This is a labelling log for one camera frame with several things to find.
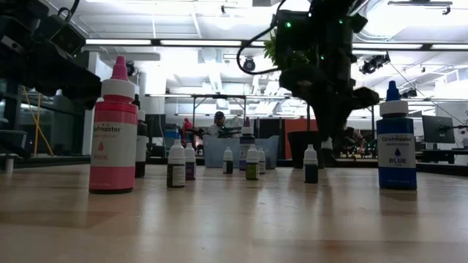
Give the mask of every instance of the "ceiling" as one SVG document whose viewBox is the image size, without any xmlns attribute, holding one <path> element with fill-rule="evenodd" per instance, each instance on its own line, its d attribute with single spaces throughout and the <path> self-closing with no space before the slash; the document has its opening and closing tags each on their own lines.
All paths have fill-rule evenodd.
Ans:
<svg viewBox="0 0 468 263">
<path fill-rule="evenodd" d="M 468 40 L 467 0 L 451 0 L 453 5 L 448 15 L 442 15 L 444 7 L 395 7 L 389 6 L 388 1 L 370 0 L 359 11 L 369 19 L 369 23 L 361 34 L 355 35 L 356 42 Z M 72 22 L 88 38 L 250 39 L 269 26 L 277 2 L 82 0 Z M 70 8 L 73 0 L 49 0 L 49 3 L 52 9 Z M 269 7 L 253 7 L 259 3 Z M 225 14 L 221 12 L 222 4 L 226 6 Z M 287 0 L 282 8 L 307 10 L 308 7 L 307 0 Z M 200 50 L 185 47 L 108 47 L 102 50 L 101 57 L 106 59 L 109 53 L 126 56 L 131 53 L 158 53 L 161 55 L 158 63 L 167 74 L 168 88 L 202 87 L 203 83 L 213 81 L 214 70 L 219 73 L 222 83 L 251 85 L 254 82 L 252 76 L 245 75 L 237 68 L 234 60 L 224 59 L 225 54 L 235 54 L 236 49 L 218 49 L 217 66 L 203 66 Z M 271 67 L 270 61 L 263 58 L 262 49 L 247 49 L 243 55 L 254 58 L 256 70 Z M 460 52 L 390 52 L 390 58 L 394 67 L 385 65 L 372 75 L 362 75 L 358 66 L 354 66 L 352 76 L 358 85 L 374 88 L 382 96 L 385 96 L 390 80 L 395 80 L 400 88 L 409 87 L 407 83 L 410 81 L 430 94 L 436 79 L 454 69 L 468 67 L 468 53 Z"/>
</svg>

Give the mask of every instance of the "clear plastic bin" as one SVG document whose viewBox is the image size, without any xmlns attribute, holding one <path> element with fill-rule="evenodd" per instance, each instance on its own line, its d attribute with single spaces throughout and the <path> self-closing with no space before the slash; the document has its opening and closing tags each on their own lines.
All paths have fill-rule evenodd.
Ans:
<svg viewBox="0 0 468 263">
<path fill-rule="evenodd" d="M 226 147 L 230 147 L 233 152 L 234 168 L 239 168 L 239 138 L 219 139 L 210 135 L 203 135 L 203 152 L 205 154 L 205 167 L 221 168 L 222 157 Z M 268 139 L 255 139 L 257 150 L 261 147 L 265 151 L 267 169 L 276 168 L 276 157 L 278 156 L 279 136 L 272 136 Z"/>
</svg>

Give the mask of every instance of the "wooden table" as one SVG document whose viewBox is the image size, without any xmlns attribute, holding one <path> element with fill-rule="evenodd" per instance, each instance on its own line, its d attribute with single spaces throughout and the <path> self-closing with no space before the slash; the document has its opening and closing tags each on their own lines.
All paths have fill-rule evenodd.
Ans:
<svg viewBox="0 0 468 263">
<path fill-rule="evenodd" d="M 467 262 L 468 180 L 418 175 L 379 190 L 375 169 L 320 184 L 278 168 L 259 181 L 198 167 L 166 189 L 147 166 L 131 194 L 90 195 L 88 166 L 0 175 L 0 262 Z"/>
</svg>

